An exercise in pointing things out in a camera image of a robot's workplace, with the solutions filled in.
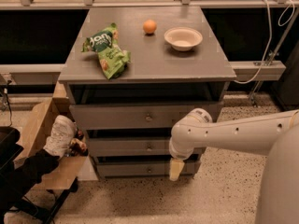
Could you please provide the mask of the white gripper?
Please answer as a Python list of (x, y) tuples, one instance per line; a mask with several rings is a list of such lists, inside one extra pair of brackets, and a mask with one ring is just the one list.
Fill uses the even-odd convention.
[(169, 141), (169, 153), (173, 157), (170, 160), (169, 179), (177, 181), (187, 160), (192, 154), (192, 148), (186, 148), (177, 143), (173, 138)]

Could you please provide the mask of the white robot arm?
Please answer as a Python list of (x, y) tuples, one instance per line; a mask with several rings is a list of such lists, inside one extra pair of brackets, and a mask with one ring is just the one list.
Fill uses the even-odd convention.
[(255, 224), (299, 224), (298, 110), (214, 122), (204, 109), (194, 109), (171, 130), (172, 181), (197, 147), (265, 155)]

